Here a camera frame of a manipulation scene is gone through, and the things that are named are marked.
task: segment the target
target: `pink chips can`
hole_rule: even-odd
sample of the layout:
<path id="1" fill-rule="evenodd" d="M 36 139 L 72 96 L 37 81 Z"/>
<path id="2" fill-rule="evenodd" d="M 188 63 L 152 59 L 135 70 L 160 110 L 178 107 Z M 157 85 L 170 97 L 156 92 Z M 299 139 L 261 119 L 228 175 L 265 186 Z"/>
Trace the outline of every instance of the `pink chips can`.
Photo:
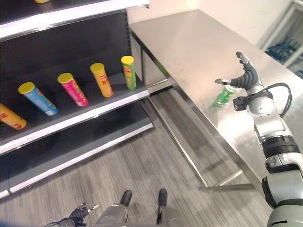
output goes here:
<path id="1" fill-rule="evenodd" d="M 66 72 L 60 74 L 57 78 L 58 82 L 64 87 L 67 93 L 72 97 L 78 106 L 87 106 L 88 100 L 81 91 L 77 82 L 71 73 Z"/>

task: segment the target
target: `shelf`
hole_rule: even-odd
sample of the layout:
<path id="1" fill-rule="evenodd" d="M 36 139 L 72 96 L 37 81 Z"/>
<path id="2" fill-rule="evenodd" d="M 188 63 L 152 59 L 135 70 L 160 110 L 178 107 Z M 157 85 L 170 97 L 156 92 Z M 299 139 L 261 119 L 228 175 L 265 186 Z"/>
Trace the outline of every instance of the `shelf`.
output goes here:
<path id="1" fill-rule="evenodd" d="M 153 127 L 140 103 L 78 124 L 3 157 L 14 193 Z"/>
<path id="2" fill-rule="evenodd" d="M 7 157 L 0 158 L 0 199 L 9 195 L 9 166 Z"/>
<path id="3" fill-rule="evenodd" d="M 9 0 L 1 3 L 0 42 L 130 7 L 148 0 Z"/>
<path id="4" fill-rule="evenodd" d="M 53 96 L 47 96 L 59 110 L 58 114 L 52 117 L 47 116 L 24 98 L 25 102 L 15 106 L 14 111 L 27 120 L 27 126 L 19 131 L 7 125 L 0 127 L 0 155 L 149 95 L 138 78 L 137 88 L 133 91 L 127 89 L 122 73 L 110 76 L 109 80 L 114 91 L 114 95 L 110 98 L 102 96 L 95 81 L 80 86 L 89 101 L 86 107 L 77 106 L 63 89 Z"/>

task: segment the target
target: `gray carpet floor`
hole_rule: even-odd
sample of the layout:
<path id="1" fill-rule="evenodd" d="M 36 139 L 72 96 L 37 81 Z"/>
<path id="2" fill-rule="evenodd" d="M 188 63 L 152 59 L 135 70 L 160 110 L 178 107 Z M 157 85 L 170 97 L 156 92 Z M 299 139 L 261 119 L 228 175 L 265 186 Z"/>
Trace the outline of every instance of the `gray carpet floor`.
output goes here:
<path id="1" fill-rule="evenodd" d="M 207 128 L 174 90 L 152 97 L 209 185 L 237 170 Z M 23 226 L 60 220 L 85 201 L 100 204 L 86 218 L 93 225 L 126 189 L 133 191 L 128 222 L 155 223 L 160 188 L 168 205 L 183 213 L 187 227 L 264 227 L 271 208 L 257 191 L 202 192 L 178 147 L 148 102 L 143 103 L 154 128 L 106 152 L 65 169 L 0 203 L 0 219 Z M 240 176 L 232 183 L 247 183 Z"/>

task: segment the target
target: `chips can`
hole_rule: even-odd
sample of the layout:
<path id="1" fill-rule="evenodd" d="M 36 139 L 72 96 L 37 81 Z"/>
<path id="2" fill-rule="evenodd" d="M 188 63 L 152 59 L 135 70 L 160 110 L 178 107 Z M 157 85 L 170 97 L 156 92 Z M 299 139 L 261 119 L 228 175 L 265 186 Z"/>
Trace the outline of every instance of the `chips can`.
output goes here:
<path id="1" fill-rule="evenodd" d="M 94 77 L 98 83 L 102 95 L 106 98 L 111 97 L 113 95 L 113 90 L 109 83 L 107 74 L 105 72 L 104 64 L 102 63 L 92 64 L 90 66 L 90 70 L 94 74 Z"/>
<path id="2" fill-rule="evenodd" d="M 18 88 L 18 92 L 28 98 L 40 110 L 48 116 L 54 116 L 58 113 L 56 106 L 46 98 L 42 92 L 32 82 L 22 84 Z"/>
<path id="3" fill-rule="evenodd" d="M 0 103 L 0 120 L 16 130 L 23 129 L 27 122 L 12 110 Z"/>
<path id="4" fill-rule="evenodd" d="M 71 98 L 76 102 L 78 106 L 87 106 L 88 100 L 81 91 L 77 82 L 71 73 L 65 72 L 58 76 L 58 82 L 64 87 Z"/>
<path id="5" fill-rule="evenodd" d="M 126 85 L 129 90 L 136 89 L 136 73 L 134 71 L 134 58 L 132 56 L 123 56 L 121 58 Z"/>

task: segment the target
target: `table top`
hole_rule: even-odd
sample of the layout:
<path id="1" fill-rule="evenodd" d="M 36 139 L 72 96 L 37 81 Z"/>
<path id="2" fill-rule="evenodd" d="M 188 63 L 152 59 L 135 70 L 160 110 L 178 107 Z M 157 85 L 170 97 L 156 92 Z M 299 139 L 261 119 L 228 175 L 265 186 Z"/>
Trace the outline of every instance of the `table top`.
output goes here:
<path id="1" fill-rule="evenodd" d="M 262 147 L 253 130 L 252 118 L 246 111 L 236 112 L 232 103 L 233 98 L 246 95 L 245 91 L 237 91 L 224 107 L 213 107 L 223 89 L 214 80 L 235 78 L 244 73 L 236 51 L 251 59 L 264 86 L 277 82 L 289 85 L 294 99 L 284 119 L 303 150 L 303 80 L 290 70 L 199 10 L 150 19 L 130 27 L 135 39 L 159 69 L 172 77 L 189 97 L 193 109 L 201 113 L 200 119 L 224 139 L 223 147 L 260 192 L 261 179 L 268 174 Z M 271 91 L 282 112 L 287 90 L 276 87 Z"/>

